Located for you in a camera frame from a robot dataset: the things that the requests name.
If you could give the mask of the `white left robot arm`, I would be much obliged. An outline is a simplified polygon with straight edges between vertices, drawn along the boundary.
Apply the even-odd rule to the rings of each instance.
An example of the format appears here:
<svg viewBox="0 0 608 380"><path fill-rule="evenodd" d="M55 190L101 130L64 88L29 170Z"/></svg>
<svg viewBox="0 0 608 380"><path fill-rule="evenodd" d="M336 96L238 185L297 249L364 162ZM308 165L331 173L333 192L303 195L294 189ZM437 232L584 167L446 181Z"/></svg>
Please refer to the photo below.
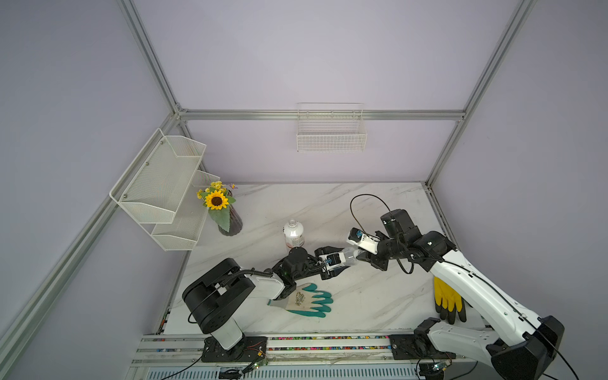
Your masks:
<svg viewBox="0 0 608 380"><path fill-rule="evenodd" d="M247 299L264 299L270 307L292 314L324 318L331 311L332 295L314 283L297 282L315 276L331 280L355 265L358 253L354 247L326 246L310 255L304 248L294 247L264 271L243 269L234 259L226 258L183 291L188 323L231 350L245 339L234 314Z"/></svg>

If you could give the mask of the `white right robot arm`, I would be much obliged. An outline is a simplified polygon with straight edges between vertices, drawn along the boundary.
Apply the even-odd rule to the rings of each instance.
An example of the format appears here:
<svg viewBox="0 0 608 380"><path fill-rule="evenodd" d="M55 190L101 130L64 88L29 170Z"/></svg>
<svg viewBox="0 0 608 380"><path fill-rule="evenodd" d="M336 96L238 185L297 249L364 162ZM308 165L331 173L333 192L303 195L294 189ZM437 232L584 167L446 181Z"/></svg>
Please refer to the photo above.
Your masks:
<svg viewBox="0 0 608 380"><path fill-rule="evenodd" d="M391 260L406 259L442 280L490 325L488 331L457 327L437 318L421 323L421 333L438 352L451 352L494 368L503 379L539 379L559 353L565 327L541 318L503 292L438 231L421 234L409 214L388 212L386 233L370 236L356 228L348 240L364 253L361 261L385 271Z"/></svg>

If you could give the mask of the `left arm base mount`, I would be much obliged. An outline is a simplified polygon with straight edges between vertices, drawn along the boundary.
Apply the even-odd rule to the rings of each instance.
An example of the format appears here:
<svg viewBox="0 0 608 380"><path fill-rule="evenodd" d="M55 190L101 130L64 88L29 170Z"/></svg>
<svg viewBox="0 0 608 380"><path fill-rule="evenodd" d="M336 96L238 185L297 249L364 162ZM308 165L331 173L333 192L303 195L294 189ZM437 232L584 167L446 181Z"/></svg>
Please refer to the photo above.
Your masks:
<svg viewBox="0 0 608 380"><path fill-rule="evenodd" d="M201 361L220 364L250 363L255 359L260 359L261 352L266 353L268 340L267 337L244 336L233 348L225 349L215 337L208 337L204 340Z"/></svg>

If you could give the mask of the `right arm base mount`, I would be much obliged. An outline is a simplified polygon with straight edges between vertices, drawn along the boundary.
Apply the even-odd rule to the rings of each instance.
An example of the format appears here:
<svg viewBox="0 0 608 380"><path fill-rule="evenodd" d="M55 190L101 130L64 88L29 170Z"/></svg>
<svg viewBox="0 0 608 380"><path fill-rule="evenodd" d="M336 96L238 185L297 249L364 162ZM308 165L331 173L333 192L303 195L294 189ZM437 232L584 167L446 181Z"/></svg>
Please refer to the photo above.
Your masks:
<svg viewBox="0 0 608 380"><path fill-rule="evenodd" d="M438 351L427 337L414 333L390 335L389 347L395 360L456 358L454 353Z"/></svg>

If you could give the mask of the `clear small water bottle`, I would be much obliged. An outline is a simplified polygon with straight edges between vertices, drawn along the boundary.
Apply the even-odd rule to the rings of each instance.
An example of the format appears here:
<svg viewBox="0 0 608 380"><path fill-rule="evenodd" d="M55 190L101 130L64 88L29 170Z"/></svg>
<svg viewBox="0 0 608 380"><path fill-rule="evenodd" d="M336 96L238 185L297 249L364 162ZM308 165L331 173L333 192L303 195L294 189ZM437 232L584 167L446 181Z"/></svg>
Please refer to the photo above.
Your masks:
<svg viewBox="0 0 608 380"><path fill-rule="evenodd" d="M352 267L358 264L357 257L361 254L358 247L350 246L339 252L340 265L343 267Z"/></svg>

